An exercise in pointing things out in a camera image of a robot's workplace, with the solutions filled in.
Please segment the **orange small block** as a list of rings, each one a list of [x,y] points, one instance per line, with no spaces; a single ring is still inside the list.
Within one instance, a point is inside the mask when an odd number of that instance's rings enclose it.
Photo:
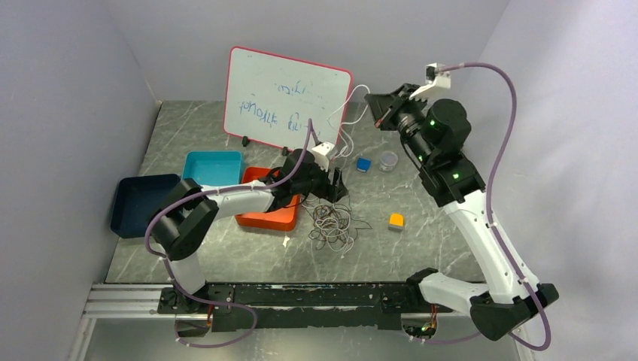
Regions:
[[[392,213],[388,220],[388,229],[401,232],[405,228],[405,218],[402,214]]]

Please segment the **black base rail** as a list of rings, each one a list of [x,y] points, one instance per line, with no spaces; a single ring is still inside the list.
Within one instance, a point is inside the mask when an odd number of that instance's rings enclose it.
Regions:
[[[201,301],[194,301],[175,287],[162,289],[156,311],[179,320],[211,322],[213,332],[240,329],[297,329],[306,327],[374,326],[403,330],[427,321],[433,307],[406,282],[353,283],[210,283]],[[211,300],[214,305],[206,305]]]

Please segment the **dark blue tray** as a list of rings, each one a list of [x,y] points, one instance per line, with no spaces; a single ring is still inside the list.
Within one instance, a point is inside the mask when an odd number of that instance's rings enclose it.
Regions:
[[[154,212],[180,180],[177,174],[122,179],[111,212],[111,231],[120,238],[143,237]]]

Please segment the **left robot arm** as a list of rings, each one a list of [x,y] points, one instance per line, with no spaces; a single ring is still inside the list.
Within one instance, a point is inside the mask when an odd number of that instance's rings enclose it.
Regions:
[[[243,184],[210,187],[184,178],[150,215],[144,246],[158,256],[171,287],[161,305],[172,312],[198,313],[205,308],[234,308],[214,299],[202,272],[198,251],[214,222],[248,213],[273,213],[296,196],[339,201],[348,194],[342,170],[330,167],[331,149],[322,143],[288,153],[283,165]]]

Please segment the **pink framed whiteboard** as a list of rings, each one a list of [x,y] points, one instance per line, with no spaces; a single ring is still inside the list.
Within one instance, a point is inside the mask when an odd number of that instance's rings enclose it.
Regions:
[[[233,47],[229,52],[225,133],[290,150],[311,123],[319,141],[338,144],[350,71],[289,56]]]

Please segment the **blue small block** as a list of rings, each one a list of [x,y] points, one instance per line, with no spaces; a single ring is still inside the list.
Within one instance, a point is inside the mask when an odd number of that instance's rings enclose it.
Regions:
[[[356,161],[356,170],[367,173],[372,166],[372,161],[367,158],[358,157]]]

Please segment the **clear plastic cup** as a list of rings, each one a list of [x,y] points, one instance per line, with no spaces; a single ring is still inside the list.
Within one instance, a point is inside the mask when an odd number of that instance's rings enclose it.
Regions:
[[[398,161],[399,157],[396,153],[385,150],[379,157],[379,168],[383,172],[391,172],[396,168]]]

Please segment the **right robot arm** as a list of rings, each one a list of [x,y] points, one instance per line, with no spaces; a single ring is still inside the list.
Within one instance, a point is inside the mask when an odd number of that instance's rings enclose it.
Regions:
[[[414,84],[364,99],[381,131],[396,131],[415,156],[424,189],[451,218],[485,278],[481,284],[450,278],[434,268],[414,274],[406,302],[414,311],[436,304],[468,316],[486,338],[497,341],[557,301],[553,284],[542,284],[515,252],[488,207],[487,185],[463,153],[471,124],[462,104],[439,99],[431,106],[411,98]]]

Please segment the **light blue tray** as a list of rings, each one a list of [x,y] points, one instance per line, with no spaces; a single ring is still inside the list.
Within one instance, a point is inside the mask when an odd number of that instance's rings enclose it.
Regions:
[[[187,154],[181,178],[192,178],[200,185],[229,186],[240,182],[243,168],[238,151],[192,151]]]

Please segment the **orange tray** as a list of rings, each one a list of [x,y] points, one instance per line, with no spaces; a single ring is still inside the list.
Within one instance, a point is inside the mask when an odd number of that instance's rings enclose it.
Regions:
[[[269,168],[247,167],[242,177],[242,183],[255,181],[264,177],[269,172]],[[246,213],[235,215],[235,221],[240,226],[254,227],[260,229],[270,229],[275,231],[289,232],[296,227],[299,203],[302,201],[300,195],[292,198],[291,202],[277,211],[268,213]]]

